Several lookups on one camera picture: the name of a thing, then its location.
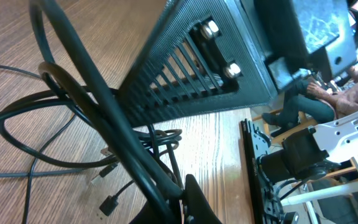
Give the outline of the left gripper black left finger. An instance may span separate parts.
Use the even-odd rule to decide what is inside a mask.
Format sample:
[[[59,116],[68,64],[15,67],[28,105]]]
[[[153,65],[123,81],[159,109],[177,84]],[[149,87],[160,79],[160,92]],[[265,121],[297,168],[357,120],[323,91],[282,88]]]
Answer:
[[[141,211],[129,224],[154,224],[154,212],[148,202],[144,204]]]

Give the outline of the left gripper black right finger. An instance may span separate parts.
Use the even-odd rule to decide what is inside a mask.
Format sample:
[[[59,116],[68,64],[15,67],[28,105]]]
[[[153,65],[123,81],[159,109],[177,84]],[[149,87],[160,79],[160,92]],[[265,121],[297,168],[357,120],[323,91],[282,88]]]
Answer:
[[[183,203],[185,206],[185,223],[188,224],[221,224],[204,196],[195,177],[187,174]]]

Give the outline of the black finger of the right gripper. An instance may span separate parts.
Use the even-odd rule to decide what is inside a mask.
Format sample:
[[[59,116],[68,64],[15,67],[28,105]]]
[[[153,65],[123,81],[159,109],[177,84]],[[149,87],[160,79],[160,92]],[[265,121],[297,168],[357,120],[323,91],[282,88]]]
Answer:
[[[268,103],[250,1],[167,1],[119,89],[132,127]]]

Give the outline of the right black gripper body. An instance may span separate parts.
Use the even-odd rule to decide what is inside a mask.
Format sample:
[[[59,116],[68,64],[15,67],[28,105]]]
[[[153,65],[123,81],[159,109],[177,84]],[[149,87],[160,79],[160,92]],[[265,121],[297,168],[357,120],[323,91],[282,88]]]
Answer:
[[[325,82],[356,63],[358,10],[355,1],[240,1],[276,89],[317,75]]]

